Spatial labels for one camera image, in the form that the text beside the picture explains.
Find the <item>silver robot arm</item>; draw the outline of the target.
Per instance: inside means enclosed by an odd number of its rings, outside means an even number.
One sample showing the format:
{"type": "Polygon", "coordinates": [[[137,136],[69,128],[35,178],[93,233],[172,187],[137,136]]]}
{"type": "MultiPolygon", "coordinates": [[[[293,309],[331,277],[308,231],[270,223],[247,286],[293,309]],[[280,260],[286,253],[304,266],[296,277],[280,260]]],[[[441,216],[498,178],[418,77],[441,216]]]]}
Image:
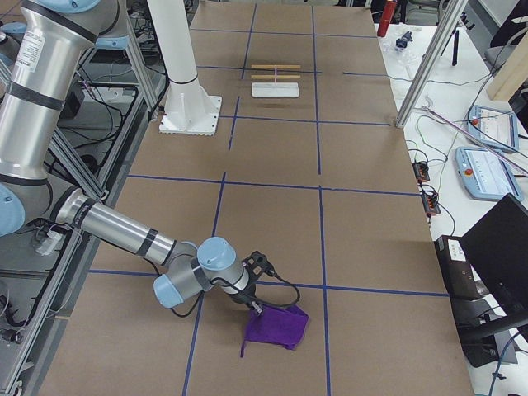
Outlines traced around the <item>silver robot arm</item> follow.
{"type": "Polygon", "coordinates": [[[25,1],[26,32],[1,106],[1,232],[15,233],[37,218],[65,223],[144,260],[165,266],[153,284],[168,309],[219,286],[260,313],[259,254],[240,259],[223,238],[178,242],[53,177],[45,155],[83,51],[99,39],[128,40],[122,1],[25,1]]]}

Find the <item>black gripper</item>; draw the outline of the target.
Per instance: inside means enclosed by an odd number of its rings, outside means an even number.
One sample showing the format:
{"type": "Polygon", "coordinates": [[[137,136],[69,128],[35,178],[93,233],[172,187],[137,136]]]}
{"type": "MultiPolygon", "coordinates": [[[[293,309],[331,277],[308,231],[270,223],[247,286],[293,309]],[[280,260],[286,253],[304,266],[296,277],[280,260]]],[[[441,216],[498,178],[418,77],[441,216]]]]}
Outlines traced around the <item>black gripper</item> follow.
{"type": "Polygon", "coordinates": [[[233,287],[224,287],[224,292],[237,304],[245,304],[256,315],[262,315],[264,305],[257,301],[256,288],[249,287],[243,290],[235,290],[233,287]]]}

